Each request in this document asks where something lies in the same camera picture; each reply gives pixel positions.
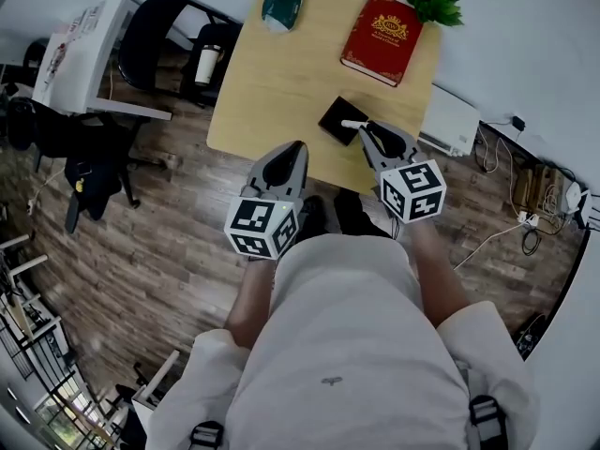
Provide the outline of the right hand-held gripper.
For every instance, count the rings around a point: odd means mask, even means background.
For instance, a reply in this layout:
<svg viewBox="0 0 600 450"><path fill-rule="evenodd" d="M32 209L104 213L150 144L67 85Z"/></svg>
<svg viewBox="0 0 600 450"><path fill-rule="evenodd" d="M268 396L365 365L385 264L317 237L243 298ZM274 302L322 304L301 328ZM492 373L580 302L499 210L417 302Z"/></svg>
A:
<svg viewBox="0 0 600 450"><path fill-rule="evenodd" d="M416 154L418 145L412 135L373 120L358 135L375 172L374 192L391 216L409 224L441 213L446 194L442 172L434 159Z"/></svg>

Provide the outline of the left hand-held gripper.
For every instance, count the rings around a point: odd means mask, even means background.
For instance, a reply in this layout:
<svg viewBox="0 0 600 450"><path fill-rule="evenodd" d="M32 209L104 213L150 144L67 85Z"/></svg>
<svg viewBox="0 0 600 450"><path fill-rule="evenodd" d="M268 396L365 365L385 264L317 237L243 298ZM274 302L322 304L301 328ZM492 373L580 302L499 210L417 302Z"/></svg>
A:
<svg viewBox="0 0 600 450"><path fill-rule="evenodd" d="M308 173L304 142L284 143L259 159L241 194L232 199L224 232L240 255L278 259L299 232Z"/></svg>

